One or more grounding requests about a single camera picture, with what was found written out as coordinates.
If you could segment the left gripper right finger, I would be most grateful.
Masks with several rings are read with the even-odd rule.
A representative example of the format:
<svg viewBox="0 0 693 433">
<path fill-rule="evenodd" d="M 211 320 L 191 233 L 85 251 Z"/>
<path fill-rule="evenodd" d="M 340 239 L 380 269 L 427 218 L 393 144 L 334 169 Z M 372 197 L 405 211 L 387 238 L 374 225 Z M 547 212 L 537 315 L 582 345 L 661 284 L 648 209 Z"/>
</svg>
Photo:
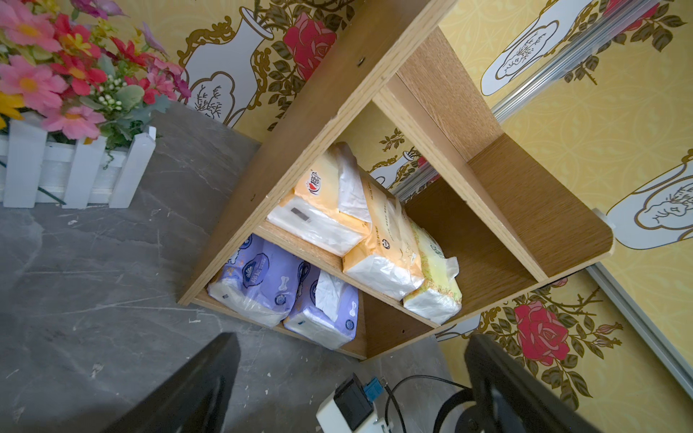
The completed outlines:
<svg viewBox="0 0 693 433">
<path fill-rule="evenodd" d="M 486 335 L 465 351 L 467 371 L 484 432 L 597 432 Z"/>
</svg>

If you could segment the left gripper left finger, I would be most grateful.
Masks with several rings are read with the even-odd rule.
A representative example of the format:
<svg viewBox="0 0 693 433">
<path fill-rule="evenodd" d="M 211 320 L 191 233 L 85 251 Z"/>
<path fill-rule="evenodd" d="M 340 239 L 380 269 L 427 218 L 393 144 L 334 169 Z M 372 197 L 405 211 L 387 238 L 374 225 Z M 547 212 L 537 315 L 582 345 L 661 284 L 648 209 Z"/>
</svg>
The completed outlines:
<svg viewBox="0 0 693 433">
<path fill-rule="evenodd" d="M 219 334 L 105 431 L 223 431 L 240 358 L 236 334 Z"/>
</svg>

